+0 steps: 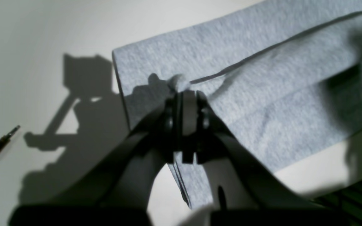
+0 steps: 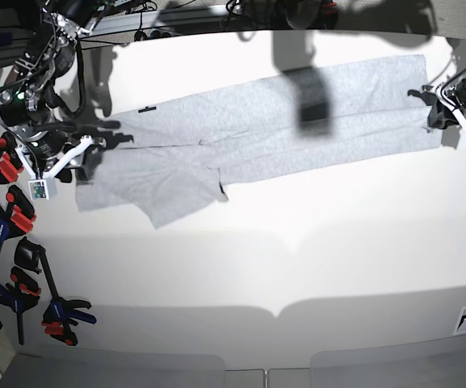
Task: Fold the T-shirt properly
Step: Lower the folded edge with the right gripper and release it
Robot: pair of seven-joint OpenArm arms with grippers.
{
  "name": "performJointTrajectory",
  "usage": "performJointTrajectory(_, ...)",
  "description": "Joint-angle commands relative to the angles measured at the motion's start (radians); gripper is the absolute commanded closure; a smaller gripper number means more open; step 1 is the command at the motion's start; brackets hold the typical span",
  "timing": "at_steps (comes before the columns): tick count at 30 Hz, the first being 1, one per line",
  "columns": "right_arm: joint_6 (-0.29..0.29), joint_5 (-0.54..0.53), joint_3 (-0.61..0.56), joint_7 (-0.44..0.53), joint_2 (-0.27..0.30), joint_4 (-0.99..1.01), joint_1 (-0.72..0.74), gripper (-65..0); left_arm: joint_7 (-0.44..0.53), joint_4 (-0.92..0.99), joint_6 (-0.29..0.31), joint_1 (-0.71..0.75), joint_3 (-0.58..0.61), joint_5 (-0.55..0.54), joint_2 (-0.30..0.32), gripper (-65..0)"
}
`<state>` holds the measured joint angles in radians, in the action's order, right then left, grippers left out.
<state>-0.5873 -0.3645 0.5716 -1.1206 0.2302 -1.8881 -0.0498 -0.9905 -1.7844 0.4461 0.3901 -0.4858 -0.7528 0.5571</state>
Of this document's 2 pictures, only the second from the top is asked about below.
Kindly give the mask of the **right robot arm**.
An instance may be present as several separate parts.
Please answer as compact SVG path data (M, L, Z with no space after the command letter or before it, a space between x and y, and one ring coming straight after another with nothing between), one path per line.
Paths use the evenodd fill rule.
M17 142L17 154L33 179L53 179L79 168L82 156L99 144L78 135L75 124L86 106L81 39L114 6L112 1L40 1L39 25L0 87L0 126ZM55 81L72 65L78 72L78 108L70 110Z

